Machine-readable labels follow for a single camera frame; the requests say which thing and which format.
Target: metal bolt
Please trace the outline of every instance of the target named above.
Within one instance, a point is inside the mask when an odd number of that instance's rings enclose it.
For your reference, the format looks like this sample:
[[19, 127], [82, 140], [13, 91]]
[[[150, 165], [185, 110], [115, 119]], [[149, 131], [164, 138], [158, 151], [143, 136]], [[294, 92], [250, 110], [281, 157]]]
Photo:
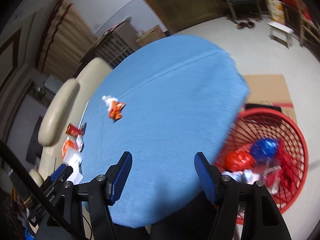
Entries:
[[66, 181], [63, 186], [64, 187], [70, 187], [72, 185], [72, 182], [71, 181]]
[[229, 181], [229, 180], [231, 180], [231, 177], [229, 176], [229, 175], [222, 175], [222, 180], [223, 181]]
[[262, 180], [257, 180], [256, 181], [256, 184], [259, 186], [259, 187], [262, 187], [264, 185], [263, 181]]
[[97, 181], [103, 181], [106, 178], [104, 175], [98, 175], [97, 176]]

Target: round table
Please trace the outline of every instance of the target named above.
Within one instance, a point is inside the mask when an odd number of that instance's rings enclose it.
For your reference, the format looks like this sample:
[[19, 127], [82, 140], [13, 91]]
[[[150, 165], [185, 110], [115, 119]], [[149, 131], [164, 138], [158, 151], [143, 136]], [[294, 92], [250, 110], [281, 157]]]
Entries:
[[[194, 156], [213, 163], [248, 87], [233, 60], [194, 36], [170, 36], [139, 49], [119, 64], [89, 101], [82, 152], [82, 182], [105, 174], [124, 151], [132, 169], [119, 201], [116, 224], [154, 224], [186, 206], [202, 190]], [[102, 96], [124, 101], [113, 122]]]

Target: red plastic basket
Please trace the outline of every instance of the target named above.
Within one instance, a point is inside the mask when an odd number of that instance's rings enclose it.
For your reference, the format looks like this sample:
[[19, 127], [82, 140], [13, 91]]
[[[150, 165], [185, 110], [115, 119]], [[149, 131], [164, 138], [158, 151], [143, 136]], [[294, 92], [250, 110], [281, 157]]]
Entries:
[[[295, 174], [296, 187], [289, 190], [279, 186], [278, 193], [272, 196], [283, 213], [298, 197], [308, 171], [308, 150], [305, 139], [298, 126], [289, 117], [268, 108], [253, 108], [240, 113], [231, 127], [215, 165], [220, 171], [224, 171], [224, 159], [227, 153], [261, 138], [281, 139], [298, 170]], [[238, 215], [238, 224], [243, 224], [243, 215], [243, 213]]]

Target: curtain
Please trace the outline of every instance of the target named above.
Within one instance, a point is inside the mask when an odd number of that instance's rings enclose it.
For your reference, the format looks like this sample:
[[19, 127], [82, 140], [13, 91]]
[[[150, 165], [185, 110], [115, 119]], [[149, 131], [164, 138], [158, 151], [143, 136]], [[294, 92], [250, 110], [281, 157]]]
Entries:
[[59, 0], [42, 35], [36, 68], [65, 82], [96, 39], [75, 6]]

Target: black pants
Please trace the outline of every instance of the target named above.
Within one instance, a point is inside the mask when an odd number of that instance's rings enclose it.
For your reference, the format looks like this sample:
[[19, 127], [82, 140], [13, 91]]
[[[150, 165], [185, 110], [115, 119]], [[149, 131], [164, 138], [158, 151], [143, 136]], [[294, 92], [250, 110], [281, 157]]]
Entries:
[[119, 240], [207, 240], [217, 211], [201, 193], [186, 207], [151, 226], [143, 228], [115, 224]]

